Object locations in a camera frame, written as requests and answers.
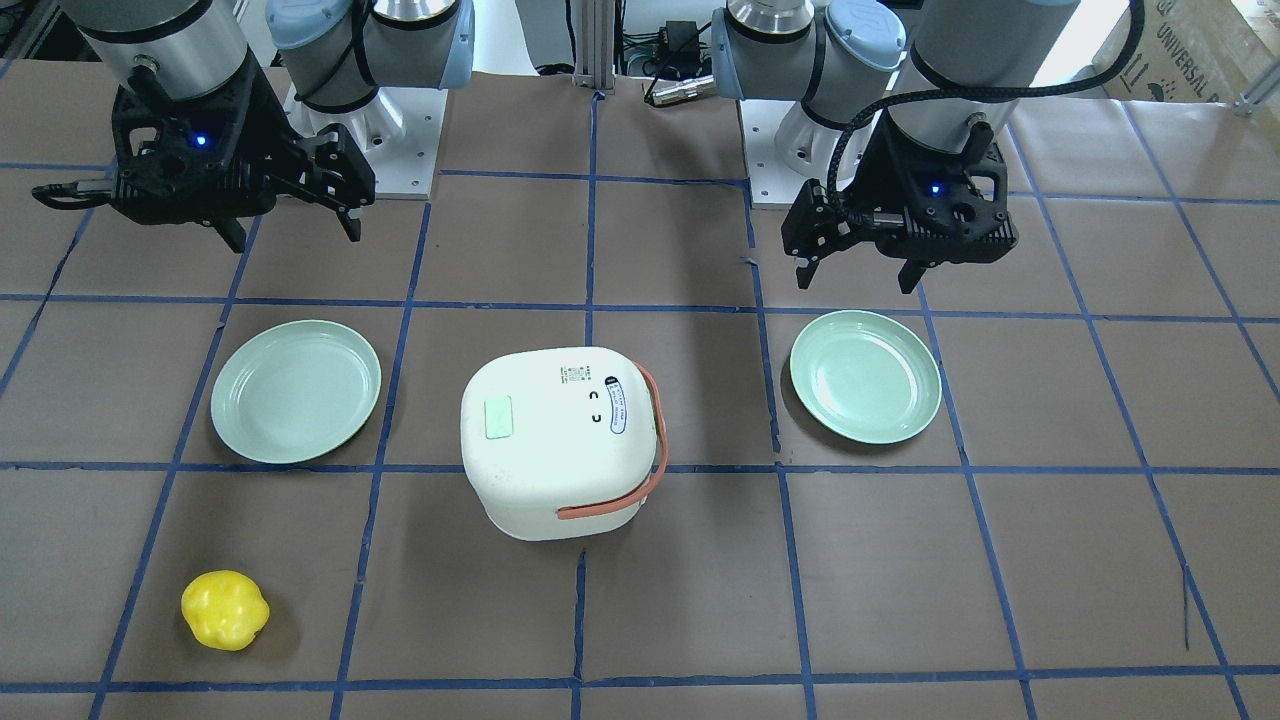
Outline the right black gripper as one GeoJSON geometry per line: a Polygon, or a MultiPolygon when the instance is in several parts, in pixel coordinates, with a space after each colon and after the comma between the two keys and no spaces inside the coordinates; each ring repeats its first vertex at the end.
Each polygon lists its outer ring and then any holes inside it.
{"type": "Polygon", "coordinates": [[[132,67],[111,108],[116,170],[32,190],[54,209],[109,205],[143,225],[200,223],[234,254],[247,233],[238,220],[288,193],[335,213],[352,243],[361,213],[375,202],[375,173],[343,124],[303,137],[289,127],[261,67],[239,67],[219,87],[179,100],[154,67],[132,67]]]}

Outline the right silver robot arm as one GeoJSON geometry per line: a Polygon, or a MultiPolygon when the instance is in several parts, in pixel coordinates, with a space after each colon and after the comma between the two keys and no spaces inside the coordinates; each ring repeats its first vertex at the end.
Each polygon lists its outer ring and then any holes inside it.
{"type": "Polygon", "coordinates": [[[119,79],[116,173],[44,184],[52,209],[108,205],[141,225],[193,223],[243,252],[241,222],[291,196],[335,213],[351,241],[375,200],[370,152],[403,124],[388,88],[448,90],[474,69],[471,1],[270,1],[265,19],[303,118],[293,126],[219,1],[65,1],[119,79]]]}

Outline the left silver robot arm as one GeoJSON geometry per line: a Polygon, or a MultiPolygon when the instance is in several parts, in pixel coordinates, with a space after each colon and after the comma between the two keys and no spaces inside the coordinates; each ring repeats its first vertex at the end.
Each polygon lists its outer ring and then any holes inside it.
{"type": "Polygon", "coordinates": [[[1019,242],[997,137],[1074,1],[727,1],[709,28],[718,94],[797,104],[833,133],[809,154],[781,227],[800,288],[872,243],[911,293],[942,264],[991,264],[1019,242]]]}

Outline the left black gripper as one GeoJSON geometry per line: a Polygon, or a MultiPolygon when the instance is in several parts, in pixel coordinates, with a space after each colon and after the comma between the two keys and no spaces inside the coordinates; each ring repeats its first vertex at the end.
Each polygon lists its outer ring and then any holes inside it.
{"type": "Polygon", "coordinates": [[[883,111],[852,183],[831,206],[818,179],[805,179],[781,224],[796,284],[809,290],[820,261],[872,242],[904,261],[899,288],[910,295],[931,265],[996,263],[1019,243],[1007,208],[1007,168],[986,114],[961,123],[955,152],[927,147],[883,111]]]}

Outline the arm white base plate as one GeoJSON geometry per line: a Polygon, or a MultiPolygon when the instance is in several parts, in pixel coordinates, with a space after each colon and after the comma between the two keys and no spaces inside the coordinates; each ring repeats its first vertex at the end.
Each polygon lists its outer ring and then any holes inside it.
{"type": "Polygon", "coordinates": [[[751,205],[786,210],[805,181],[824,181],[841,131],[813,120],[799,101],[739,104],[751,205]]]}
{"type": "Polygon", "coordinates": [[[358,110],[326,115],[288,94],[284,110],[302,135],[334,122],[346,126],[375,173],[379,200],[429,200],[448,97],[439,88],[384,87],[358,110]]]}

